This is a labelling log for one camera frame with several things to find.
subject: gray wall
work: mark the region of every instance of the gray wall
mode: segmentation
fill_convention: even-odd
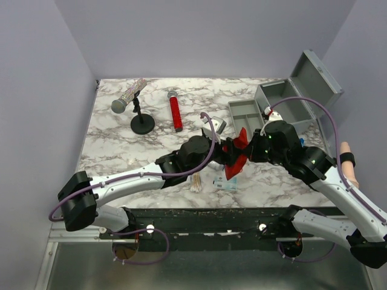
[[[324,56],[355,0],[56,0],[91,71],[115,77],[287,77]]]
[[[0,1],[0,289],[33,289],[96,83],[52,0]]]
[[[386,54],[387,1],[358,0],[323,59],[345,90],[331,110],[340,127],[340,139],[350,143],[356,156],[360,188],[384,211],[387,211]],[[387,277],[387,266],[382,269]]]

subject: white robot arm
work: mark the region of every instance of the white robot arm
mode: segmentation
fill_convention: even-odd
[[[264,230],[263,235],[276,237],[278,233],[289,231],[312,234],[348,248],[367,266],[382,266],[387,262],[387,214],[351,181],[345,180],[351,188],[345,185],[336,160],[319,148],[302,147],[294,127],[276,116],[276,120],[268,121],[262,130],[256,130],[245,148],[236,146],[231,138],[220,138],[225,123],[213,118],[216,126],[209,120],[203,127],[202,136],[190,138],[180,150],[138,170],[93,178],[85,172],[76,173],[58,194],[57,208],[62,209],[67,230],[95,225],[123,231],[130,226],[128,212],[106,203],[144,190],[182,183],[187,178],[185,173],[192,174],[198,166],[205,166],[210,161],[225,164],[226,170],[232,171],[233,167],[240,166],[237,160],[244,155],[252,162],[282,165],[289,174],[324,194],[349,219],[348,222],[336,221],[292,205],[287,214],[279,217],[278,223]]]

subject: glittery microphone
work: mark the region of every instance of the glittery microphone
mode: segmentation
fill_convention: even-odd
[[[172,119],[174,121],[174,127],[176,132],[183,130],[183,124],[181,123],[179,104],[177,102],[177,92],[168,92],[169,104],[171,105]]]
[[[124,113],[125,108],[131,101],[134,100],[136,96],[140,93],[140,91],[145,88],[146,86],[146,80],[145,79],[139,79],[137,80],[129,89],[127,89],[122,96],[114,100],[111,103],[111,109],[116,114]]]

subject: white marble surface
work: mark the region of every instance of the white marble surface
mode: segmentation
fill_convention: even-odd
[[[122,114],[111,111],[114,99],[121,96],[134,80],[102,80],[94,105],[78,170],[89,176],[110,175],[137,169],[158,157],[180,148],[189,137],[200,134],[201,111],[227,122],[224,135],[234,137],[227,103],[252,99],[259,83],[269,79],[149,79],[139,100],[141,111],[155,118],[155,129],[147,135],[136,135],[130,129],[132,106]],[[172,124],[167,92],[179,93],[183,131],[176,133]],[[322,146],[317,126],[301,136],[306,145]],[[200,172],[202,191],[189,190],[189,181],[163,190],[146,191],[112,201],[114,206],[128,208],[193,207],[287,207],[333,206],[321,193],[312,191],[291,177],[283,168],[270,164],[248,163],[238,177],[236,192],[212,187],[215,176],[223,176],[208,167]]]

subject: black microphone stand base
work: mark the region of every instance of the black microphone stand base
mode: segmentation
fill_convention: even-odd
[[[152,132],[155,127],[155,120],[152,116],[148,114],[142,114],[141,117],[143,122],[141,123],[141,118],[139,115],[135,116],[131,121],[131,129],[134,133],[138,135],[145,135]]]

